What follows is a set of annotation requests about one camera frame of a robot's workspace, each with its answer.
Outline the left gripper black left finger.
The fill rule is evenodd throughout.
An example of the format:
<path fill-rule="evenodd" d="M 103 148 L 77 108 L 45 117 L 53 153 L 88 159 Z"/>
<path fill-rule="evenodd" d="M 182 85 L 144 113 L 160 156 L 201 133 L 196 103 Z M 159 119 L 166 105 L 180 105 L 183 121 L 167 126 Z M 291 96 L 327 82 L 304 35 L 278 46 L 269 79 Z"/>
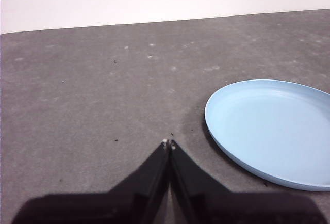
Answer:
<path fill-rule="evenodd" d="M 13 223 L 152 223 L 168 189 L 169 155 L 170 144 L 164 140 L 111 190 L 30 199 Z"/>

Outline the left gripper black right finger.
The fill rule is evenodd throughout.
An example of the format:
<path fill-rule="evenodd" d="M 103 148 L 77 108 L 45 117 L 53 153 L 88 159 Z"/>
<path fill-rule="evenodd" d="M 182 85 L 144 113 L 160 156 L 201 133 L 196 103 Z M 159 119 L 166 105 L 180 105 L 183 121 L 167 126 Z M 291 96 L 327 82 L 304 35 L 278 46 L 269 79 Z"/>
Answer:
<path fill-rule="evenodd" d="M 170 140 L 171 186 L 187 223 L 326 223 L 316 204 L 288 193 L 234 193 Z"/>

